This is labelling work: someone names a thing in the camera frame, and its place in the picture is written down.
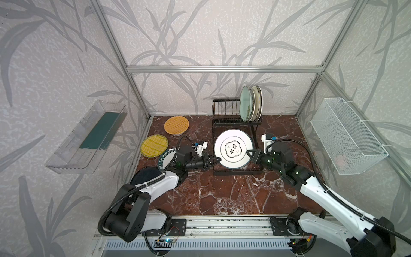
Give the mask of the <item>white plate cloud emblem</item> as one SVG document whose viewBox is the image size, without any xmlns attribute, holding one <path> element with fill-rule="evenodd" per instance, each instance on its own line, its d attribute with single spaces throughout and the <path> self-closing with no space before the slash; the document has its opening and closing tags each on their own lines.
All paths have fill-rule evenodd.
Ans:
<svg viewBox="0 0 411 257">
<path fill-rule="evenodd" d="M 240 169 L 248 165 L 248 150 L 254 148 L 248 134 L 242 130 L 230 129 L 221 133 L 214 143 L 214 153 L 220 164 L 228 169 Z"/>
</svg>

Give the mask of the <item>black wire dish rack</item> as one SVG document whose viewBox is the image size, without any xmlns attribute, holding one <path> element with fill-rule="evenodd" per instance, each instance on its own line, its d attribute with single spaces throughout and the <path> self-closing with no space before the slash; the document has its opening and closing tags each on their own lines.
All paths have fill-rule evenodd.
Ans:
<svg viewBox="0 0 411 257">
<path fill-rule="evenodd" d="M 240 117 L 240 99 L 213 99 L 212 111 L 213 149 L 217 137 L 224 131 L 230 129 L 244 131 L 250 136 L 254 145 L 253 149 L 259 147 L 256 129 L 262 124 L 262 118 L 256 122 L 243 122 Z M 215 176 L 258 175 L 262 172 L 263 167 L 253 163 L 248 163 L 248 165 L 240 169 L 228 169 L 220 163 L 213 167 L 213 174 Z"/>
</svg>

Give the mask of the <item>cream plate with plum blossoms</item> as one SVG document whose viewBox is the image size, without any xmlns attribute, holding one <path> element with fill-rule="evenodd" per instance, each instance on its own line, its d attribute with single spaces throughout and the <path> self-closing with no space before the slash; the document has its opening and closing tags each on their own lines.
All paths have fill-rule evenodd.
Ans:
<svg viewBox="0 0 411 257">
<path fill-rule="evenodd" d="M 263 96 L 262 96 L 262 91 L 260 86 L 256 86 L 256 89 L 258 91 L 258 100 L 259 100 L 259 107 L 258 107 L 258 116 L 257 116 L 257 121 L 259 121 L 259 119 L 262 116 L 262 109 L 263 109 Z"/>
</svg>

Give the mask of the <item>light green flower plate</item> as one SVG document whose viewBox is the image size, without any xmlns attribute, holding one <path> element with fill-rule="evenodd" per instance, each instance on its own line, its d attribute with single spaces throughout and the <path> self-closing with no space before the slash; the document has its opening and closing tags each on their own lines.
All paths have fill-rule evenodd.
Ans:
<svg viewBox="0 0 411 257">
<path fill-rule="evenodd" d="M 251 96 L 249 90 L 247 86 L 244 86 L 240 96 L 240 117 L 243 122 L 248 122 L 250 115 Z"/>
</svg>

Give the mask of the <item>sunburst plate teal rim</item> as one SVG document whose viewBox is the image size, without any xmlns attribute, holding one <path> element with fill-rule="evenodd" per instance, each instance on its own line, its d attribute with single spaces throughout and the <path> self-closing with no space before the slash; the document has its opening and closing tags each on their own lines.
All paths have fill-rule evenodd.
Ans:
<svg viewBox="0 0 411 257">
<path fill-rule="evenodd" d="M 254 119 L 253 119 L 253 121 L 252 121 L 252 122 L 255 122 L 256 119 L 257 119 L 257 116 L 258 116 L 259 100 L 258 100 L 258 91 L 257 91 L 257 89 L 256 89 L 256 86 L 253 86 L 253 87 L 252 87 L 252 90 L 254 91 L 255 100 L 256 100 L 255 112 L 254 112 L 254 116 L 253 116 Z"/>
</svg>

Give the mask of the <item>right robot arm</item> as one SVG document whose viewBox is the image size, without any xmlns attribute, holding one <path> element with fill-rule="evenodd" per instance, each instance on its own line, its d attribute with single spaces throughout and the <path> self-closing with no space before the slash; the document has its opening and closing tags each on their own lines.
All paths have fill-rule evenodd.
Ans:
<svg viewBox="0 0 411 257">
<path fill-rule="evenodd" d="M 316 168 L 309 170 L 297 165 L 287 142 L 289 139 L 271 139 L 265 150 L 250 149 L 246 154 L 252 162 L 277 171 L 284 182 L 316 202 L 341 224 L 338 226 L 300 209 L 290 217 L 304 232 L 326 239 L 353 257 L 391 257 L 397 249 L 397 238 L 410 244 L 411 240 L 396 232 L 387 218 L 371 216 L 326 186 Z"/>
</svg>

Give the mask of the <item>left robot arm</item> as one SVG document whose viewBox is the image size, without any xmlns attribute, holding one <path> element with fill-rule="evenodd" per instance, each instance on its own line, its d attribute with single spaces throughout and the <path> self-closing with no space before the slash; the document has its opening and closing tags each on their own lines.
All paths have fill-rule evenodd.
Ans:
<svg viewBox="0 0 411 257">
<path fill-rule="evenodd" d="M 98 221 L 97 231 L 107 237 L 117 236 L 129 243 L 138 235 L 150 231 L 165 235 L 172 229 L 171 214 L 159 209 L 151 210 L 150 204 L 170 190 L 182 185 L 192 170 L 206 171 L 221 162 L 221 158 L 208 154 L 206 141 L 182 146 L 181 136 L 174 154 L 163 167 L 141 169 L 132 183 L 124 184 L 108 209 Z"/>
</svg>

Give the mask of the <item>white plate dark green rim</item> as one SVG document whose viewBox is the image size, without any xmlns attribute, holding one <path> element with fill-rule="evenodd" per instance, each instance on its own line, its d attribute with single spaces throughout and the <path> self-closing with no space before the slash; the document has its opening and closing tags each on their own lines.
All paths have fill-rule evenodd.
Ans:
<svg viewBox="0 0 411 257">
<path fill-rule="evenodd" d="M 176 149 L 167 149 L 163 154 L 159 156 L 157 167 L 161 172 L 165 171 L 165 167 L 173 160 Z"/>
</svg>

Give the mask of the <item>orange woven round plate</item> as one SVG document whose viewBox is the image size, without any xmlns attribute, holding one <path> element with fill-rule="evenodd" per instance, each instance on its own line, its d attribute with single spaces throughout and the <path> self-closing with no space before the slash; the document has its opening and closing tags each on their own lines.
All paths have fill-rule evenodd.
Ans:
<svg viewBox="0 0 411 257">
<path fill-rule="evenodd" d="M 164 130 L 171 135 L 183 134 L 189 127 L 189 121 L 183 116 L 173 116 L 164 124 Z"/>
</svg>

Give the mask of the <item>yellow-green round plate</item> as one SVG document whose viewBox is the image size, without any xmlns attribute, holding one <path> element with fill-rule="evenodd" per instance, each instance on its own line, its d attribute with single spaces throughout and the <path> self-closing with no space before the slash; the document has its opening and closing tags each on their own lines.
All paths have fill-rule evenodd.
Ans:
<svg viewBox="0 0 411 257">
<path fill-rule="evenodd" d="M 160 134 L 146 138 L 141 145 L 141 154 L 148 158 L 160 156 L 168 149 L 168 139 Z"/>
</svg>

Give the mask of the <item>dark blue plate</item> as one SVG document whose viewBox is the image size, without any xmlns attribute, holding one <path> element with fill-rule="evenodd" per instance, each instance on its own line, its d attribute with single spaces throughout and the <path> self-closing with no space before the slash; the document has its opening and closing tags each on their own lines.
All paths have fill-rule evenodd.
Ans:
<svg viewBox="0 0 411 257">
<path fill-rule="evenodd" d="M 145 167 L 139 170 L 131 179 L 131 185 L 144 184 L 156 177 L 162 175 L 163 173 L 158 169 L 158 167 Z"/>
</svg>

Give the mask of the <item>aluminium front rail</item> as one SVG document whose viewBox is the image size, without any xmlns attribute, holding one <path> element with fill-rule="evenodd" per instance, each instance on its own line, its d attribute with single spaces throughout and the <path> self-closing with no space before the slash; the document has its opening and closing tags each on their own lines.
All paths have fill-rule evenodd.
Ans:
<svg viewBox="0 0 411 257">
<path fill-rule="evenodd" d="M 145 222 L 138 221 L 131 226 L 130 242 L 141 239 L 142 233 L 148 230 L 159 230 L 166 221 L 172 218 L 187 219 L 185 236 L 172 238 L 308 238 L 304 236 L 274 236 L 269 218 L 271 216 L 287 217 L 286 215 L 200 215 L 200 216 L 170 216 L 163 218 L 159 214 L 150 213 Z"/>
</svg>

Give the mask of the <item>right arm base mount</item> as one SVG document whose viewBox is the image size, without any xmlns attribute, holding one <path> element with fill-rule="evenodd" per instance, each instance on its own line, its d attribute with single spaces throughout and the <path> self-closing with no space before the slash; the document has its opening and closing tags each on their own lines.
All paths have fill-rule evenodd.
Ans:
<svg viewBox="0 0 411 257">
<path fill-rule="evenodd" d="M 271 216 L 269 222 L 274 236 L 304 236 L 305 232 L 299 225 L 300 216 L 307 213 L 306 209 L 297 208 L 287 217 Z"/>
</svg>

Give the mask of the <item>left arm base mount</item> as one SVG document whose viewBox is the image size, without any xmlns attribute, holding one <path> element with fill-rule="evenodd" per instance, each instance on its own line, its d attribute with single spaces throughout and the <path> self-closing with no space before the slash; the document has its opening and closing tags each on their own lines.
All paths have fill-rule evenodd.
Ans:
<svg viewBox="0 0 411 257">
<path fill-rule="evenodd" d="M 166 224 L 159 230 L 148 230 L 145 234 L 148 237 L 159 237 L 159 236 L 171 236 L 171 237 L 181 237 L 185 236 L 187 229 L 187 219 L 185 218 L 172 218 L 166 221 Z"/>
</svg>

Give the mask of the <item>clear plastic wall tray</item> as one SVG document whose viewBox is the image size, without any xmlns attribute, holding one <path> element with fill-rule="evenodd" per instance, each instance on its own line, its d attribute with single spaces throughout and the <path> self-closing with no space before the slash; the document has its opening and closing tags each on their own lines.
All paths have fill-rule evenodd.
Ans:
<svg viewBox="0 0 411 257">
<path fill-rule="evenodd" d="M 45 166 L 57 174 L 93 174 L 127 114 L 123 103 L 97 100 Z"/>
</svg>

